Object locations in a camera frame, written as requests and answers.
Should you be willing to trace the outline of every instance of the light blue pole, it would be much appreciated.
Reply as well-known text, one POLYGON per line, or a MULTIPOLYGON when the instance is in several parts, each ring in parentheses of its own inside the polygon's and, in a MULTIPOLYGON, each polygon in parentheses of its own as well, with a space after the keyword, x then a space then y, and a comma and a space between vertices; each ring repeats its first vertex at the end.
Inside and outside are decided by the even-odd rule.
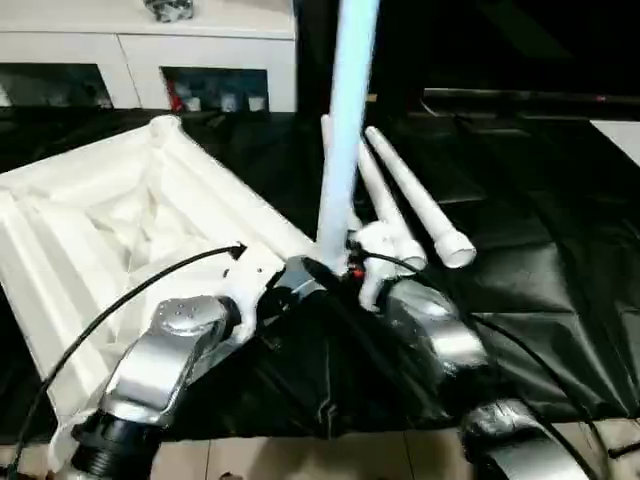
POLYGON ((347 219, 369 85, 380 0, 342 0, 331 91, 331 144, 324 164, 318 246, 336 272, 345 264, 347 219))

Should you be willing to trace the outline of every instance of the white styrofoam packaging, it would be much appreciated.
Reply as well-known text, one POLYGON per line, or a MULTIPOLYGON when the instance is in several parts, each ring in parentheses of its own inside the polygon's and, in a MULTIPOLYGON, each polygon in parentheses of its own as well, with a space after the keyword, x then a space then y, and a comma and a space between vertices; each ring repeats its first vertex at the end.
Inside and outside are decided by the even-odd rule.
MULTIPOLYGON (((124 292, 188 256, 239 242, 271 252, 272 269, 274 258, 284 265, 315 253, 172 116, 0 175, 0 281, 42 378, 124 292)), ((234 265, 229 255, 192 264, 94 332, 49 389, 58 419, 95 398, 160 301, 215 294, 234 265)))

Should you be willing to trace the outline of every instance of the black cylindrical motor housing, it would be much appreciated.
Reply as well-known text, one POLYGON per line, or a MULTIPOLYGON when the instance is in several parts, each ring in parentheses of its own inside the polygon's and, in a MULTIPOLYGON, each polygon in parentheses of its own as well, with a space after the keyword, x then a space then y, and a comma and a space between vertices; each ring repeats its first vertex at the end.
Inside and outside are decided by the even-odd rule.
POLYGON ((146 480, 162 432, 160 427, 122 420, 98 410, 73 429, 80 445, 71 464, 98 478, 146 480))

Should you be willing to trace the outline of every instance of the black plastic sheet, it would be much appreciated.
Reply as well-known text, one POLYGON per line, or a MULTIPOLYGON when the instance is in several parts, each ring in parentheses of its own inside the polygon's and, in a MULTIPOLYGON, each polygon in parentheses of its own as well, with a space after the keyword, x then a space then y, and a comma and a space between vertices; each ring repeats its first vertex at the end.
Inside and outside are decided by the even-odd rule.
MULTIPOLYGON (((159 112, 0 111, 10 170, 144 125, 159 112)), ((445 270, 398 201, 454 300, 516 334, 565 380, 593 418, 638 416, 640 169, 586 121, 371 116, 478 248, 445 270)), ((289 220, 315 236, 323 152, 319 118, 187 114, 185 131, 289 220)), ((361 186, 356 208, 373 218, 361 186)), ((316 301, 285 316, 195 384, 171 434, 337 436, 453 422, 384 325, 316 301)), ((5 301, 0 440, 15 438, 37 374, 5 301)), ((548 420, 576 420, 523 352, 480 329, 504 374, 548 420)), ((43 408, 33 435, 54 422, 43 408)))

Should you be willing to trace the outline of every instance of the black wire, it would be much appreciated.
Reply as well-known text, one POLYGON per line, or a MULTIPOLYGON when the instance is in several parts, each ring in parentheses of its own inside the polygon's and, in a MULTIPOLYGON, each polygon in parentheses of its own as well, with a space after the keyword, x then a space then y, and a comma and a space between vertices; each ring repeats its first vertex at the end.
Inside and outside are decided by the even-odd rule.
MULTIPOLYGON (((377 258, 379 260, 385 260, 387 262, 395 263, 396 265, 401 266, 403 268, 406 268, 407 270, 410 270, 411 272, 415 273, 421 280, 423 280, 423 282, 426 282, 428 286, 435 286, 438 289, 444 290, 442 285, 438 285, 439 282, 435 278, 430 277, 424 271, 414 267, 410 263, 407 263, 407 262, 405 262, 403 260, 400 260, 400 259, 395 258, 395 257, 390 257, 388 255, 383 255, 383 254, 380 254, 380 253, 368 252, 368 251, 365 251, 365 250, 362 250, 362 249, 357 249, 356 250, 356 254, 357 255, 363 255, 364 257, 377 258)), ((603 458, 602 458, 602 469, 603 470, 602 471, 605 473, 605 478, 607 478, 607 479, 611 478, 611 468, 610 468, 609 461, 608 461, 610 455, 609 455, 609 452, 607 450, 607 446, 606 446, 606 444, 604 442, 604 439, 602 438, 602 435, 600 434, 600 431, 598 430, 598 427, 596 426, 596 424, 593 422, 593 420, 591 420, 591 417, 590 417, 589 412, 586 409, 586 407, 584 405, 582 405, 582 403, 580 403, 573 396, 573 394, 569 393, 570 392, 570 388, 567 386, 567 384, 564 382, 564 380, 562 380, 562 378, 556 373, 556 371, 553 368, 551 368, 549 366, 549 364, 546 361, 544 361, 542 359, 542 357, 540 357, 540 355, 538 355, 536 352, 534 352, 526 343, 524 343, 522 340, 520 340, 515 335, 509 333, 508 331, 506 331, 502 327, 500 327, 498 325, 494 325, 494 324, 492 324, 490 322, 487 322, 486 320, 484 320, 484 319, 482 319, 480 317, 477 317, 475 315, 469 315, 468 317, 471 318, 471 320, 476 322, 477 324, 482 325, 483 327, 486 327, 489 330, 492 330, 492 331, 502 335, 503 337, 509 339, 515 345, 520 347, 520 349, 523 350, 527 355, 529 355, 547 373, 547 375, 551 378, 551 380, 553 380, 553 382, 556 384, 556 386, 560 389, 560 391, 567 398, 567 400, 569 401, 571 406, 574 408, 574 410, 576 410, 576 412, 578 412, 583 417, 582 421, 584 423, 586 423, 587 426, 589 427, 589 429, 591 430, 594 438, 596 439, 596 442, 598 443, 598 448, 600 449, 600 451, 603 454, 603 458)), ((560 441, 560 443, 562 443, 565 446, 565 448, 567 447, 567 445, 570 445, 569 442, 567 442, 566 439, 560 434, 560 432, 558 432, 558 430, 555 427, 553 427, 551 424, 545 425, 545 427, 556 437, 556 439, 558 439, 560 441)), ((572 452, 572 455, 574 457, 576 457, 576 455, 577 455, 577 458, 580 458, 580 460, 581 460, 580 463, 581 463, 582 467, 585 468, 585 466, 586 466, 586 469, 591 471, 591 474, 593 476, 592 478, 597 478, 597 475, 595 474, 595 472, 593 472, 593 469, 586 463, 584 458, 582 456, 580 456, 578 454, 578 452, 573 447, 569 448, 568 450, 570 452, 572 452)))
POLYGON ((36 393, 33 401, 31 402, 31 407, 29 408, 29 413, 25 418, 24 423, 22 424, 22 428, 20 429, 20 433, 18 434, 18 441, 16 443, 16 450, 13 456, 13 461, 8 467, 8 478, 17 478, 16 475, 18 473, 18 466, 20 464, 20 458, 22 457, 22 452, 26 445, 27 435, 29 434, 29 430, 31 428, 31 423, 33 422, 33 418, 35 416, 36 410, 42 401, 42 398, 46 395, 47 390, 56 379, 60 370, 65 366, 71 355, 82 345, 82 343, 93 333, 93 331, 98 328, 110 315, 112 315, 116 310, 122 307, 127 302, 131 301, 136 295, 140 292, 146 290, 151 285, 156 283, 158 280, 166 277, 170 273, 175 272, 176 270, 185 267, 191 263, 197 262, 203 258, 213 257, 215 255, 221 255, 223 253, 231 253, 234 258, 238 258, 244 252, 245 247, 242 246, 233 246, 233 247, 224 247, 224 248, 216 248, 214 250, 208 250, 206 252, 198 253, 197 255, 193 255, 192 257, 186 258, 178 263, 171 265, 170 267, 165 268, 164 270, 156 273, 152 277, 149 277, 141 284, 135 286, 130 291, 122 295, 119 299, 113 302, 109 307, 107 307, 102 313, 100 313, 88 326, 84 329, 84 331, 75 339, 75 341, 67 348, 67 350, 62 354, 58 363, 53 367, 47 378, 45 378, 40 385, 40 389, 36 393))

